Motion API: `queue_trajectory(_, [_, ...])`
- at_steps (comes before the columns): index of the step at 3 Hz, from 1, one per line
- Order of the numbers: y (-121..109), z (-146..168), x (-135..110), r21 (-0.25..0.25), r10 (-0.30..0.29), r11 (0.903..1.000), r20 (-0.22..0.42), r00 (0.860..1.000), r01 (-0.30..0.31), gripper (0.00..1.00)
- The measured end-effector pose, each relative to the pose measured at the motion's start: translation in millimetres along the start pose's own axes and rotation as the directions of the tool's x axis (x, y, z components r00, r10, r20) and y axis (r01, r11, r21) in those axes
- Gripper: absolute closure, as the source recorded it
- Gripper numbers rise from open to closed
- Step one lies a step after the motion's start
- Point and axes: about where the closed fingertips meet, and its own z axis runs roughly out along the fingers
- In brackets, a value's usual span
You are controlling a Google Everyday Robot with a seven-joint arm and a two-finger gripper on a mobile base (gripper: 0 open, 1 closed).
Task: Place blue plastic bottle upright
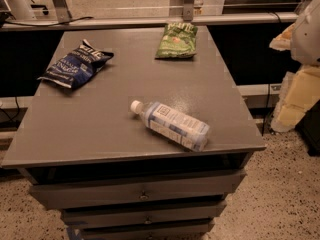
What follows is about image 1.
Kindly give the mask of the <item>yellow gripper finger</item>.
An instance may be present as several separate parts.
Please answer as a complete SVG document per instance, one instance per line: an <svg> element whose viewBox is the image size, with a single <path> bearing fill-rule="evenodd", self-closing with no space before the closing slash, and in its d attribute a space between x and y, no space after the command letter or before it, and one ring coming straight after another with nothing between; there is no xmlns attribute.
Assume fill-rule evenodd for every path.
<svg viewBox="0 0 320 240"><path fill-rule="evenodd" d="M269 47L278 51L290 50L291 37L294 27L294 23L288 26L282 33L272 39Z"/></svg>
<svg viewBox="0 0 320 240"><path fill-rule="evenodd" d="M287 72L273 112L272 130L288 132L294 129L319 100L319 66L302 65L296 73Z"/></svg>

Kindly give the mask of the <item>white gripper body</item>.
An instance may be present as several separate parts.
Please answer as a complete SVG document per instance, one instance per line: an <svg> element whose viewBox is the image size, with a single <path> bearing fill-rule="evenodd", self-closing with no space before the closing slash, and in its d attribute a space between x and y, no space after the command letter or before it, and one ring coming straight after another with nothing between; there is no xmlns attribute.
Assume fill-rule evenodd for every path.
<svg viewBox="0 0 320 240"><path fill-rule="evenodd" d="M291 57L303 65L320 65L320 0L312 0L295 22Z"/></svg>

